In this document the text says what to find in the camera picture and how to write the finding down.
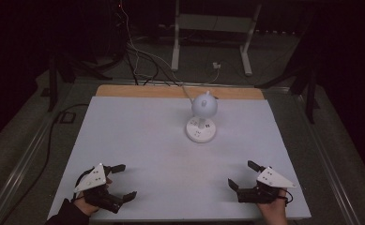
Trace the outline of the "black rectangular floor frame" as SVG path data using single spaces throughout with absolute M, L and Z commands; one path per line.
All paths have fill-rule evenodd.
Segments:
M 75 112 L 62 112 L 59 123 L 60 124 L 73 124 L 76 118 Z

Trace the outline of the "person's left dark sleeve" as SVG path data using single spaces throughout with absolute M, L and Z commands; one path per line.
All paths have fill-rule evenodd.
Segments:
M 44 225 L 88 225 L 90 217 L 80 211 L 73 201 L 65 199 L 56 215 L 51 216 Z

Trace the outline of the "metal floor rail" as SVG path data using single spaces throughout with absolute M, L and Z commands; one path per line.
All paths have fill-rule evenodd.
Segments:
M 300 117 L 305 124 L 305 127 L 310 133 L 311 138 L 315 144 L 315 151 L 320 159 L 323 171 L 327 177 L 330 188 L 333 192 L 334 198 L 340 207 L 342 215 L 347 225 L 362 225 L 357 216 L 351 201 L 349 200 L 345 188 L 341 182 L 339 175 L 337 174 L 331 159 L 327 154 L 325 145 L 321 141 L 321 138 L 316 130 L 315 124 L 312 124 L 305 113 L 305 101 L 302 96 L 292 95 L 292 98 L 297 105 Z
M 17 189 L 22 183 L 34 157 L 39 148 L 42 146 L 45 135 L 50 129 L 53 119 L 51 117 L 45 118 L 38 127 L 37 133 L 33 136 L 28 147 L 20 157 L 18 163 L 11 171 L 6 183 L 0 189 L 0 222 L 5 216 L 7 208 L 13 199 Z

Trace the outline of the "white metal stand frame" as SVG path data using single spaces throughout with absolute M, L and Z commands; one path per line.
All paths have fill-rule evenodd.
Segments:
M 251 44 L 258 17 L 262 8 L 261 4 L 256 4 L 252 15 L 248 18 L 187 14 L 180 12 L 180 0 L 175 0 L 175 34 L 174 47 L 171 60 L 171 70 L 178 71 L 180 41 L 179 32 L 181 29 L 190 29 L 194 31 L 217 31 L 244 33 L 245 42 L 239 47 L 242 66 L 246 76 L 252 75 L 251 62 L 248 50 Z

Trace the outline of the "person's right hand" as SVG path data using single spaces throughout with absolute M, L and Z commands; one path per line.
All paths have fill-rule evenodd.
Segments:
M 286 218 L 286 190 L 279 191 L 279 198 L 272 203 L 257 203 L 266 225 L 288 225 Z

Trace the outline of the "person's left hand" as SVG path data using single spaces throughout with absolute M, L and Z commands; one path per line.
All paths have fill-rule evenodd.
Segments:
M 73 201 L 73 204 L 89 217 L 99 210 L 99 207 L 91 205 L 85 201 L 84 194 L 82 192 L 79 193 L 78 197 Z

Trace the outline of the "black tripod stand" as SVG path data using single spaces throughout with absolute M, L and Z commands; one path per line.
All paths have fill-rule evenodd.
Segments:
M 49 58 L 49 112 L 54 109 L 58 101 L 57 79 L 61 78 L 65 83 L 73 83 L 76 79 L 73 71 L 74 68 L 80 69 L 89 76 L 99 80 L 109 81 L 111 79 L 79 61 L 68 52 L 51 52 Z
M 308 63 L 296 68 L 283 72 L 282 75 L 264 83 L 256 84 L 254 87 L 259 89 L 268 89 L 277 83 L 280 83 L 289 78 L 295 77 L 293 84 L 289 88 L 292 95 L 301 95 L 304 90 L 307 90 L 305 115 L 313 124 L 313 110 L 315 106 L 315 89 L 316 89 L 316 69 L 314 63 Z

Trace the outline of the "wooden table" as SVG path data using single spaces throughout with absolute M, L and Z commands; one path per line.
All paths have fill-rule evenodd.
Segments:
M 101 85 L 97 97 L 128 97 L 128 98 L 196 98 L 209 91 L 218 99 L 264 99 L 257 88 L 238 87 L 193 87 L 193 86 L 160 86 L 160 85 Z

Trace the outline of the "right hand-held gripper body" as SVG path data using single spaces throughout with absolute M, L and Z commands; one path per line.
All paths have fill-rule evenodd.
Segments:
M 295 188 L 296 185 L 271 167 L 259 172 L 256 185 L 251 188 L 239 188 L 236 191 L 240 203 L 272 203 L 279 198 L 279 191 Z

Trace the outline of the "white round desk lamp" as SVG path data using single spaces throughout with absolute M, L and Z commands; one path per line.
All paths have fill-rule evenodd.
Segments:
M 186 134 L 195 143 L 208 143 L 216 135 L 216 125 L 211 118 L 218 111 L 218 102 L 206 91 L 191 103 L 193 117 L 186 124 Z

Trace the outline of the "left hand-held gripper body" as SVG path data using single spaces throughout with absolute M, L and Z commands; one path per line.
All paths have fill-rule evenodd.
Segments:
M 117 213 L 123 204 L 123 200 L 110 194 L 107 190 L 108 175 L 113 166 L 105 166 L 102 163 L 83 172 L 76 181 L 73 189 L 73 199 L 82 192 L 85 201 L 101 209 Z

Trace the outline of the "white table mat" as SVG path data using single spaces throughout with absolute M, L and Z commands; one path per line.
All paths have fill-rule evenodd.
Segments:
M 240 203 L 228 183 L 256 183 L 249 161 L 270 166 L 296 183 L 292 162 L 265 100 L 221 99 L 213 120 L 215 138 L 192 142 L 185 126 L 192 116 L 185 98 L 93 97 L 50 212 L 71 196 L 82 172 L 102 163 L 125 165 L 112 175 L 114 195 L 136 192 L 116 214 L 99 211 L 95 221 L 204 221 L 255 219 L 252 203 Z

